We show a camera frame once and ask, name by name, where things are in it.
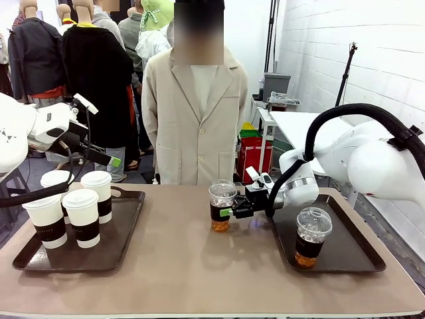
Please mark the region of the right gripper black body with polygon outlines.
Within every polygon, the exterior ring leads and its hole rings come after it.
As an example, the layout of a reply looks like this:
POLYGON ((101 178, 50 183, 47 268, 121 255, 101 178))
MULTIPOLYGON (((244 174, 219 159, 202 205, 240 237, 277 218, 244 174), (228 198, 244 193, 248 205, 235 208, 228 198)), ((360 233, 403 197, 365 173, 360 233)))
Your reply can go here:
POLYGON ((250 203, 247 217, 253 217, 255 212, 266 211, 269 208, 269 191, 267 188, 254 189, 252 186, 246 186, 245 196, 250 203))

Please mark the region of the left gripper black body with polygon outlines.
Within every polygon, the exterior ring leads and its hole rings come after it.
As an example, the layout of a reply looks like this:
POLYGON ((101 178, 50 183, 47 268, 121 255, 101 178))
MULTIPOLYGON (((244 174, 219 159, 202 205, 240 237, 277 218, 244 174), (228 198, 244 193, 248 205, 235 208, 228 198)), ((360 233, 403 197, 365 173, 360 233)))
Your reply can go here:
POLYGON ((88 147, 88 128, 78 123, 69 123, 68 130, 61 135, 61 140, 69 147, 72 154, 78 154, 89 161, 96 160, 96 150, 88 147))

